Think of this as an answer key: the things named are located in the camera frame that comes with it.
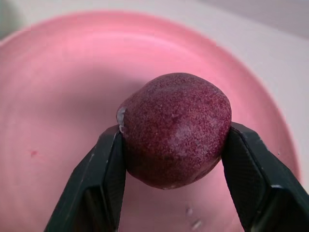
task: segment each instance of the pink bowl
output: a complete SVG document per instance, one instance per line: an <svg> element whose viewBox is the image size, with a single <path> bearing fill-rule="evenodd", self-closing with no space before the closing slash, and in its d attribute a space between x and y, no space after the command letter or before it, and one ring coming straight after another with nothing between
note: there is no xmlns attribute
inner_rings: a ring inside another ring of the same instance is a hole
<svg viewBox="0 0 309 232"><path fill-rule="evenodd" d="M152 16L75 14L0 43L0 231L43 231L73 168L116 124L119 104L172 72L218 86L231 101L233 121L256 130L300 177L276 105L215 43ZM197 231L242 231L221 163L198 182L169 191L127 177L120 232L187 232L196 220Z"/></svg>

